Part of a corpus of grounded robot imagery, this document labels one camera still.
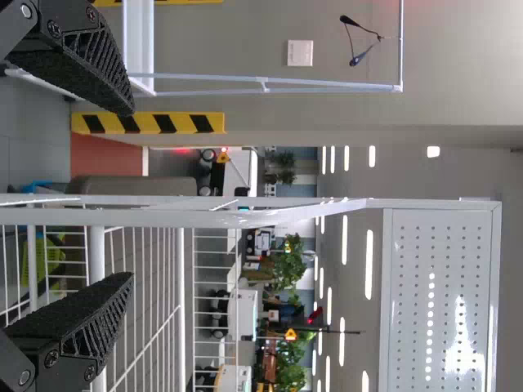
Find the hazard stripe tape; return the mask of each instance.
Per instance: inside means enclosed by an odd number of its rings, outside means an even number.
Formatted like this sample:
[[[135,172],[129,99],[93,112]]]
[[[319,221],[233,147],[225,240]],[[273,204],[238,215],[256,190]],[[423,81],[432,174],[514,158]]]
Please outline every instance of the hazard stripe tape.
[[[225,114],[220,112],[136,112],[131,117],[77,112],[72,114],[71,129],[82,135],[226,133]]]
[[[186,5],[186,4],[209,4],[222,3],[223,0],[154,0],[155,5]],[[95,0],[96,7],[117,7],[122,5],[122,0]]]

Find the white box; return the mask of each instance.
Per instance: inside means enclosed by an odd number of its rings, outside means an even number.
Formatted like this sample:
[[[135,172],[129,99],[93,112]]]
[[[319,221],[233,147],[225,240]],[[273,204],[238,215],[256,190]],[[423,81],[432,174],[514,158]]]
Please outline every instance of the white box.
[[[287,66],[311,67],[314,41],[289,40],[287,47]]]

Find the white metal bar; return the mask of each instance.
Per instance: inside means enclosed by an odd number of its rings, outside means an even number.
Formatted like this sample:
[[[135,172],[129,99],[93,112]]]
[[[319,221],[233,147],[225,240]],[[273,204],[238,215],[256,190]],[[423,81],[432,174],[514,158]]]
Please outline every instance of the white metal bar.
[[[195,355],[196,358],[200,359],[234,359],[235,357],[223,357],[220,355]]]
[[[3,242],[3,281],[4,281],[4,287],[6,291],[6,327],[9,326],[9,291],[7,290],[7,251],[6,251],[6,226],[2,225],[2,242]]]
[[[127,271],[127,260],[126,260],[126,253],[127,250],[125,248],[125,229],[122,230],[122,259],[123,259],[123,270]],[[124,382],[124,388],[125,392],[127,392],[128,389],[128,367],[127,367],[127,312],[125,312],[125,315],[123,316],[123,357],[125,358],[123,360],[123,365],[125,367],[125,382]]]
[[[323,206],[312,205],[302,207],[281,208],[278,210],[255,211],[168,211],[153,209],[112,209],[81,210],[67,208],[57,214],[50,208],[4,208],[2,209],[3,224],[30,223],[34,225],[114,225],[125,224],[133,227],[139,225],[154,225],[156,227],[208,227],[208,228],[238,228],[249,229],[266,225],[277,225],[281,222],[301,219],[314,219],[316,216],[334,215],[363,208],[402,208],[402,209],[442,209],[442,210],[490,210],[496,208],[497,202],[469,201],[436,201],[436,200],[393,200],[393,199],[357,199],[346,203],[327,203]]]
[[[403,68],[404,68],[404,22],[405,22],[405,0],[400,0],[400,31],[398,41],[398,84],[400,92],[403,92]]]
[[[166,287],[165,287],[165,228],[163,228],[163,270],[162,270],[162,320],[165,320],[165,293],[166,293]],[[163,330],[163,347],[162,347],[162,391],[165,392],[165,329]]]
[[[140,353],[132,360],[131,363],[129,363],[129,366],[127,367],[127,372],[130,372],[131,368],[133,368],[136,363],[140,360],[140,358],[144,355],[144,353],[151,347],[154,341],[158,340],[158,336],[160,333],[162,333],[163,329],[166,325],[168,325],[169,321],[174,317],[176,314],[177,308],[172,312],[172,314],[169,315],[169,318],[165,320],[165,322],[159,327],[158,331],[154,333],[153,336],[151,336],[149,342],[147,345],[140,351]],[[109,390],[109,392],[115,392],[118,386],[122,383],[123,380],[127,377],[127,372],[125,372],[120,378],[114,383],[113,387]]]
[[[69,98],[73,98],[75,100],[84,100],[83,98],[80,98],[79,96],[73,94],[70,91],[64,90],[63,88],[57,87],[54,84],[50,84],[49,82],[46,82],[45,80],[42,80],[41,78],[37,78],[37,77],[33,76],[31,73],[28,73],[28,72],[24,71],[23,69],[5,69],[4,72],[7,76],[10,76],[12,78],[23,79],[26,82],[31,82],[40,87],[44,87],[47,90],[57,92],[58,94],[61,94],[63,96],[68,96]]]
[[[195,341],[198,345],[235,345],[233,341]]]
[[[49,275],[49,278],[85,279],[85,276],[81,276],[81,275]]]
[[[105,278],[105,231],[103,226],[89,228],[88,255],[91,268],[88,270],[89,281],[99,282]],[[107,391],[107,373],[104,371],[92,382],[92,392]]]
[[[241,174],[238,170],[238,168],[236,167],[236,165],[234,165],[232,163],[232,167],[238,172],[238,175],[241,177]],[[243,177],[242,178],[242,181],[245,183],[245,185],[248,187],[248,183],[244,180]],[[222,208],[225,208],[227,206],[230,206],[231,204],[234,204],[234,203],[237,203],[238,202],[238,199],[235,199],[235,200],[231,200],[227,203],[223,203],[223,204],[220,204],[219,206],[216,206],[216,207],[213,207],[213,208],[210,208],[209,211],[218,211],[218,210],[221,210]]]
[[[209,80],[220,82],[254,82],[277,83],[277,84],[297,84],[306,86],[323,87],[345,87],[355,89],[370,89],[370,91],[387,91],[388,84],[357,83],[357,82],[338,82],[331,80],[314,79],[293,79],[293,78],[272,78],[267,76],[226,76],[226,75],[206,75],[197,73],[130,73],[131,78],[154,78],[154,79],[180,79],[180,80]]]
[[[3,316],[4,314],[8,314],[9,312],[11,312],[12,310],[15,310],[16,308],[18,308],[18,310],[20,310],[21,306],[24,306],[25,304],[28,304],[28,303],[29,303],[29,300],[25,300],[20,303],[17,303],[16,305],[12,306],[11,308],[6,308],[2,312],[0,312],[0,316]]]
[[[178,293],[177,298],[179,306],[181,307],[182,313],[178,316],[178,361],[180,363],[179,372],[178,372],[178,384],[181,389],[185,389],[186,385],[186,320],[185,320],[185,302],[186,302],[186,274],[185,274],[185,232],[184,229],[176,229],[176,251],[177,251],[177,265],[178,265]]]
[[[88,264],[86,261],[54,261],[52,264]]]
[[[149,338],[152,339],[153,336],[153,228],[150,227],[150,257],[149,257],[149,309],[150,309],[150,317],[149,317]],[[150,381],[150,389],[153,390],[153,350],[152,348],[149,350],[149,381]]]
[[[176,242],[175,242],[175,230],[171,228],[171,245],[172,245],[172,307],[174,308],[177,303],[177,297],[176,297],[176,290],[174,289],[174,284],[176,282],[176,265],[177,265],[177,252],[176,252]],[[182,312],[178,315],[178,317],[185,318],[185,304],[181,304]],[[176,345],[176,320],[173,320],[172,322],[172,389],[176,390],[176,357],[177,357],[177,345]],[[186,372],[185,364],[183,365],[183,372]]]
[[[192,274],[193,274],[193,392],[196,392],[196,315],[194,311],[196,310],[196,285],[194,284],[195,279],[195,269],[194,265],[196,264],[196,242],[194,241],[194,234],[195,230],[192,229],[192,258],[191,258],[191,264],[192,264]]]
[[[194,253],[204,253],[208,255],[234,255],[234,252],[219,252],[219,251],[195,251]]]
[[[499,271],[501,263],[502,207],[492,212],[492,234],[490,248],[490,292],[489,292],[489,340],[487,346],[486,392],[496,391],[496,372],[498,368],[498,310],[499,310]]]
[[[0,207],[19,206],[22,204],[34,204],[34,203],[62,203],[62,202],[77,202],[80,198],[34,198],[33,195],[28,196],[27,194],[2,194],[3,202],[0,203]]]
[[[188,196],[94,196],[94,195],[71,195],[70,198],[65,198],[62,201],[68,201],[68,205],[118,205],[118,206],[155,206],[166,209],[172,209],[176,204],[176,208],[181,210],[186,209],[209,209],[219,203],[225,203],[228,200],[238,199],[239,204],[250,207],[291,207],[301,205],[317,204],[324,201],[324,198],[223,198],[215,197],[188,197]],[[475,201],[475,200],[419,200],[419,199],[393,199],[393,198],[333,198],[334,203],[352,203],[354,201],[364,200],[365,208],[411,208],[411,209],[444,209],[444,210],[462,210],[462,209],[477,209],[490,210],[496,208],[500,202],[493,201]],[[0,194],[0,207],[7,207],[4,202],[17,202],[21,204],[31,203],[51,203],[55,200],[49,198],[38,198],[36,195],[25,194]],[[12,211],[11,209],[2,209],[2,211]],[[135,225],[117,224],[117,226],[135,226],[141,227],[136,223]]]
[[[141,228],[141,346],[145,348],[145,228]],[[145,358],[141,360],[141,379],[145,390]]]
[[[114,231],[123,230],[123,226],[117,226],[117,227],[109,227],[105,229],[106,233],[112,233]]]
[[[194,284],[221,284],[228,285],[230,282],[194,282]]]
[[[18,226],[15,226],[15,244],[16,244],[16,294],[18,295],[18,319],[21,318],[20,307],[20,244],[18,243]]]
[[[114,274],[114,240],[113,232],[109,232],[110,250],[111,250],[111,274]],[[116,350],[118,348],[118,340],[114,342],[113,349],[113,385],[116,384]]]
[[[48,235],[83,235],[83,231],[47,231]]]
[[[156,229],[156,327],[160,324],[160,228]],[[159,339],[156,339],[156,392],[160,392]]]
[[[70,293],[73,293],[73,292],[78,292],[78,290],[53,290],[53,289],[49,289],[49,292],[56,292],[58,294],[70,294]]]
[[[167,283],[167,312],[171,312],[171,245],[172,245],[172,229],[168,228],[168,264],[167,264],[167,276],[168,276],[168,283]],[[167,328],[167,369],[168,369],[168,376],[167,376],[167,391],[169,392],[171,390],[171,328]]]
[[[197,270],[230,270],[230,267],[209,267],[203,265],[196,265],[195,268]]]
[[[134,273],[134,279],[132,280],[132,307],[134,310],[132,315],[132,341],[134,348],[132,351],[132,357],[136,358],[136,231],[134,227],[132,228],[132,272]],[[138,388],[136,374],[136,366],[134,366],[134,392],[137,392]]]
[[[28,208],[30,211],[37,211],[33,208]],[[27,255],[29,262],[29,308],[31,312],[38,309],[38,275],[36,268],[36,226],[27,226]]]
[[[236,270],[235,270],[235,287],[238,287],[238,277],[239,277],[239,267],[241,267],[241,260],[239,260],[238,258],[238,230],[235,230],[235,237],[236,237],[236,241],[235,241],[235,253],[236,253],[236,258],[235,258],[235,267],[236,267]],[[236,296],[235,296],[235,307],[236,307],[236,320],[235,320],[235,323],[236,323],[236,337],[235,337],[235,372],[236,372],[236,384],[235,384],[235,388],[236,390],[238,390],[238,379],[239,379],[239,363],[238,363],[238,340],[239,340],[239,306],[238,306],[238,290],[236,291]]]
[[[386,392],[388,387],[389,325],[391,321],[391,249],[392,249],[392,210],[383,211],[382,233],[382,294],[380,311],[379,381],[378,392]]]
[[[196,235],[195,238],[219,238],[219,239],[228,239],[228,238],[236,238],[234,236],[226,236],[226,235]]]
[[[297,87],[297,88],[236,88],[201,91],[157,91],[157,97],[168,96],[240,96],[257,94],[347,94],[362,92],[401,92],[395,84],[369,84],[367,87]],[[135,94],[136,98],[147,97],[146,94]]]

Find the white wall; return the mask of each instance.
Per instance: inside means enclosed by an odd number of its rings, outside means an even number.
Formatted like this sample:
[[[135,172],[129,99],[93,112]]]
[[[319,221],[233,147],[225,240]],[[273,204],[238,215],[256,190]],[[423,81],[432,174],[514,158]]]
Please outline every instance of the white wall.
[[[302,278],[297,281],[297,290],[314,290],[314,268],[307,268]]]
[[[315,221],[311,219],[296,220],[276,226],[276,237],[285,237],[286,234],[300,234],[303,238],[315,238]]]

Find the white pillar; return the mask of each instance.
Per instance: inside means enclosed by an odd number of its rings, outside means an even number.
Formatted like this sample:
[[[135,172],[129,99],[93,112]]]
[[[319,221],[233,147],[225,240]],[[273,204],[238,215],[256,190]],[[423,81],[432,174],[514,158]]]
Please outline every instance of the white pillar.
[[[184,230],[176,229],[176,242],[175,246],[177,249],[176,265],[178,267],[177,279],[178,279],[178,303],[180,309],[178,310],[178,336],[179,344],[178,347],[178,361],[180,364],[180,370],[178,372],[178,385],[180,390],[186,389],[186,277],[185,277],[185,242],[184,242]]]
[[[105,227],[89,228],[89,284],[105,278]],[[92,392],[107,392],[107,374],[105,369],[91,383]]]
[[[29,308],[38,310],[38,276],[36,270],[36,226],[27,226],[27,255],[29,264]]]

